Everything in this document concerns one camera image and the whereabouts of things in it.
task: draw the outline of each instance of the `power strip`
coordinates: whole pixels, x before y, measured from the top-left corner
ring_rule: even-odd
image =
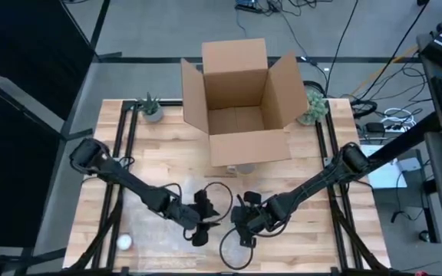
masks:
[[[398,130],[394,130],[393,127],[390,128],[390,129],[388,129],[388,127],[389,127],[389,126],[387,126],[387,127],[384,128],[384,131],[387,132],[387,133],[404,133],[404,132],[406,132],[407,130],[410,129],[409,126],[401,126],[401,128],[398,129]]]

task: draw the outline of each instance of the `plant pot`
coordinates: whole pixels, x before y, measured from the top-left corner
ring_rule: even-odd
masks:
[[[156,123],[159,120],[163,119],[163,108],[159,106],[157,112],[151,115],[147,115],[143,112],[143,117],[146,121],[150,123]]]

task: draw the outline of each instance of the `white ball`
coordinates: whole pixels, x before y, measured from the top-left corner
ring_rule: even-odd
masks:
[[[129,234],[122,234],[117,239],[117,247],[122,251],[128,250],[131,245],[132,245],[132,238]]]

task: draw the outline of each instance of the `succulent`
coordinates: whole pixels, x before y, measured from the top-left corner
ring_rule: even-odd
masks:
[[[307,89],[306,95],[309,108],[296,120],[299,123],[308,126],[315,124],[316,121],[321,121],[328,113],[328,108],[325,106],[326,99],[323,98],[323,95],[320,92],[313,89]]]
[[[146,100],[138,99],[141,104],[140,110],[146,115],[153,115],[158,111],[160,106],[160,99],[158,97],[152,98],[150,92],[147,92]]]

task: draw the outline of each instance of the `cardboard box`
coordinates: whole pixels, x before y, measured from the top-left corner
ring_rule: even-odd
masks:
[[[211,164],[290,159],[283,127],[308,109],[295,55],[268,69],[264,39],[203,43],[200,73],[184,59],[183,118],[209,134]]]

